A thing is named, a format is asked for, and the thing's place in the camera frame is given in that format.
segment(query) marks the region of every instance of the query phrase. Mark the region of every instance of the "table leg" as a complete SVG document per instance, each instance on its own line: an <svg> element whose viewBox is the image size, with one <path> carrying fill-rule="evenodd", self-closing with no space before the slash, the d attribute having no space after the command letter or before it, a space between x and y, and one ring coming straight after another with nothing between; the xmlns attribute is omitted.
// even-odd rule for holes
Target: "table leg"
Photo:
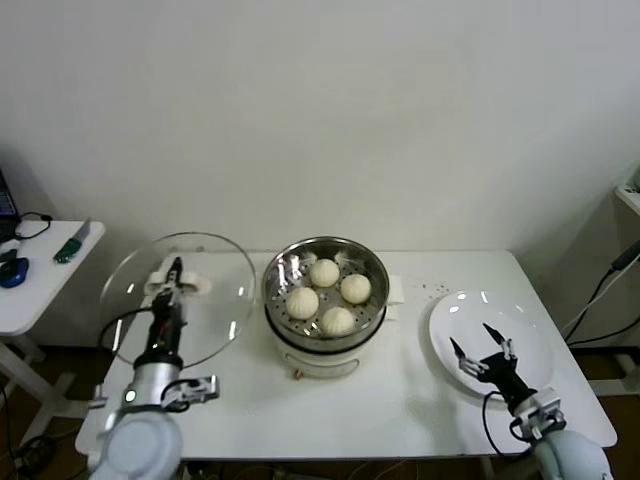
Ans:
<svg viewBox="0 0 640 480"><path fill-rule="evenodd" d="M13 337L11 341L25 354L24 362L30 365L31 362L41 362L45 359L45 354L38 345L35 344L27 335ZM11 396L17 384L13 379L9 379L9 383L4 386L7 398ZM0 395L0 408L4 406L4 395Z"/></svg>
<svg viewBox="0 0 640 480"><path fill-rule="evenodd" d="M53 398L61 403L64 402L64 396L2 342L0 342L0 370L38 400Z"/></svg>
<svg viewBox="0 0 640 480"><path fill-rule="evenodd" d="M42 403L22 438L22 443L44 433L53 417L80 419L85 417L88 402L71 401L64 396L73 383L74 374L63 373L56 384L51 385L2 342L0 342L0 370Z"/></svg>
<svg viewBox="0 0 640 480"><path fill-rule="evenodd" d="M24 353L25 355L31 355L34 362L41 362L45 359L45 354L40 347L31 340L28 335L19 335L12 338L13 343Z"/></svg>
<svg viewBox="0 0 640 480"><path fill-rule="evenodd" d="M589 385L593 392L598 397L640 396L640 366L629 355L616 355L616 360L627 375L622 379L591 380Z"/></svg>

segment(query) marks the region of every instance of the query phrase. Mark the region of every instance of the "shelf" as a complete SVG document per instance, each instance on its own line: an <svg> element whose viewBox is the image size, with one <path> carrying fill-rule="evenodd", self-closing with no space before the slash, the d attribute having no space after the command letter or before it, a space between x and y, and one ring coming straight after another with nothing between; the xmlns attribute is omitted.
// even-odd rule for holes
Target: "shelf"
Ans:
<svg viewBox="0 0 640 480"><path fill-rule="evenodd" d="M629 205L629 208L640 215L640 193L627 184L622 184L616 188L616 195L620 200Z"/></svg>

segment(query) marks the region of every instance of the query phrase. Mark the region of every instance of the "computer mouse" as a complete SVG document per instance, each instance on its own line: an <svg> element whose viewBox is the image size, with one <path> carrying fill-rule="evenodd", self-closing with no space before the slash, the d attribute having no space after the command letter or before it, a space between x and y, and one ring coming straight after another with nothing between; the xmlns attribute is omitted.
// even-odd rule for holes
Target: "computer mouse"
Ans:
<svg viewBox="0 0 640 480"><path fill-rule="evenodd" d="M0 265L0 287L13 288L20 285L27 278L29 259L14 258Z"/></svg>

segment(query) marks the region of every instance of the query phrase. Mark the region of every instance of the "white wall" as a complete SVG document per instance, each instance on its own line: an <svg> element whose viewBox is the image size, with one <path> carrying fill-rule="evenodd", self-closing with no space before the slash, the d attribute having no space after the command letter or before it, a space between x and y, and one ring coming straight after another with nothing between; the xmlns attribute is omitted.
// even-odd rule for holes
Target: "white wall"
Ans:
<svg viewBox="0 0 640 480"><path fill-rule="evenodd" d="M553 292L640 158L639 19L636 1L4 1L0 137L28 165L6 169L41 190L23 204L107 224L98 278L189 228L509 248ZM82 340L61 315L40 339Z"/></svg>

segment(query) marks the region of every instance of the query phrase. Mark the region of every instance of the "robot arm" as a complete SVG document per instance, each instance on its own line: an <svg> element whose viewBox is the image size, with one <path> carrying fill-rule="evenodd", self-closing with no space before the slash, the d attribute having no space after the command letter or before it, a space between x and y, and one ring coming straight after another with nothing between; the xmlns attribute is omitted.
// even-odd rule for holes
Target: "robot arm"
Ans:
<svg viewBox="0 0 640 480"><path fill-rule="evenodd" d="M560 410L560 397L547 387L530 389L516 373L518 358L513 341L484 324L501 352L480 361L468 358L452 338L460 370L479 382L493 383L513 415L512 429L531 445L545 480L613 480L602 448L577 432L565 430L567 422Z"/></svg>
<svg viewBox="0 0 640 480"><path fill-rule="evenodd" d="M89 458L92 480L165 480L180 465L182 435L167 413L218 398L215 376L180 379L178 355L185 293L182 260L177 257L152 301L153 323L144 352L134 362L132 382L120 409L99 436L101 451Z"/></svg>

